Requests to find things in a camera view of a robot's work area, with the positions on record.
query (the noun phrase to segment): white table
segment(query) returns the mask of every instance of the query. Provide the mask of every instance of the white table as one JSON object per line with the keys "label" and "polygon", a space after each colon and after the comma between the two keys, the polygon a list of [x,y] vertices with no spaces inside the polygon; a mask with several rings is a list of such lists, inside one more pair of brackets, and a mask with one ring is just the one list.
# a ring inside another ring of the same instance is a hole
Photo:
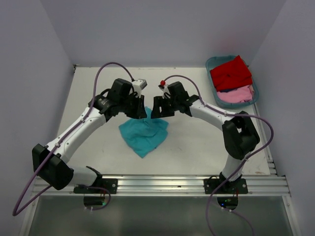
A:
{"label": "white table", "polygon": [[[70,89],[59,134],[69,127],[87,107],[92,98],[95,74],[98,68],[78,67]],[[147,80],[144,89],[145,106],[153,107],[153,97],[161,95],[158,84],[173,74],[192,78],[200,88],[205,101],[215,104],[205,68],[129,68],[135,79]],[[114,79],[130,78],[118,67],[103,69],[97,84],[97,94],[110,88]],[[197,94],[193,85],[182,78],[172,78],[169,83],[181,81],[189,95]],[[242,110],[254,114],[253,106]],[[168,137],[143,159],[127,146],[118,126],[127,118],[119,114],[95,131],[75,152],[69,164],[91,166],[102,174],[120,175],[217,175],[226,162],[223,135],[214,126],[197,118],[177,112],[169,122]],[[245,175],[269,175],[266,152],[253,156],[244,166]]]}

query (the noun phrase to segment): pink towel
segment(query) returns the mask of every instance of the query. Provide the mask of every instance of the pink towel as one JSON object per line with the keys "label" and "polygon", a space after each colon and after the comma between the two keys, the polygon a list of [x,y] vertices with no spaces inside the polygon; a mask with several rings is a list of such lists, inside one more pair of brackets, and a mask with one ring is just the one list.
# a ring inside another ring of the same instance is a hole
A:
{"label": "pink towel", "polygon": [[252,101],[250,85],[240,87],[230,92],[217,92],[219,99],[224,102],[238,103]]}

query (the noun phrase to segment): blue plastic basket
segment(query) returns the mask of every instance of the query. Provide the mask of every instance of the blue plastic basket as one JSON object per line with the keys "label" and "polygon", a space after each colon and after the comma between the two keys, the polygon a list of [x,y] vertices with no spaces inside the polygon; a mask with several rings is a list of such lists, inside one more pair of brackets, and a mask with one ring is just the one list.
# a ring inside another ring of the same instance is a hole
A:
{"label": "blue plastic basket", "polygon": [[211,90],[212,90],[213,96],[215,97],[215,101],[216,101],[217,105],[219,107],[222,107],[222,108],[240,108],[240,107],[249,106],[249,105],[254,104],[259,98],[258,88],[257,88],[257,86],[255,84],[254,79],[252,79],[252,88],[254,89],[254,96],[252,98],[252,101],[249,101],[249,102],[238,102],[238,103],[229,103],[229,102],[224,102],[221,99],[219,99],[219,97],[217,95],[217,90],[216,90],[216,88],[215,88],[215,86],[213,84],[213,81],[212,81],[210,70],[212,70],[213,68],[215,68],[215,67],[217,67],[219,65],[222,65],[223,63],[231,61],[234,58],[235,58],[235,56],[212,57],[212,58],[209,58],[207,60],[207,62],[206,62],[208,78],[210,80]]}

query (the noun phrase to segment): red cloth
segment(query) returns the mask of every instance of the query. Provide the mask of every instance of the red cloth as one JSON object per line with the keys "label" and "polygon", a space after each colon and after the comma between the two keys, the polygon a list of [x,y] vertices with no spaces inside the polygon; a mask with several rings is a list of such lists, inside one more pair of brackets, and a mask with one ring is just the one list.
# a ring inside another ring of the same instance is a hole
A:
{"label": "red cloth", "polygon": [[252,74],[240,56],[210,70],[210,74],[217,91],[252,84]]}

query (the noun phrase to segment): turquoise towel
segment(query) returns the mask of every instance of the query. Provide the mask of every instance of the turquoise towel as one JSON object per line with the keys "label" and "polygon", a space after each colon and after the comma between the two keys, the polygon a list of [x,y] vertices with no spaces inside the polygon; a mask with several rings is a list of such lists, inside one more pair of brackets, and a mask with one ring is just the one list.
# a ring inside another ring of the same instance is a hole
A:
{"label": "turquoise towel", "polygon": [[167,137],[168,122],[151,119],[151,109],[145,107],[147,118],[130,119],[119,126],[123,139],[141,158],[159,146]]}

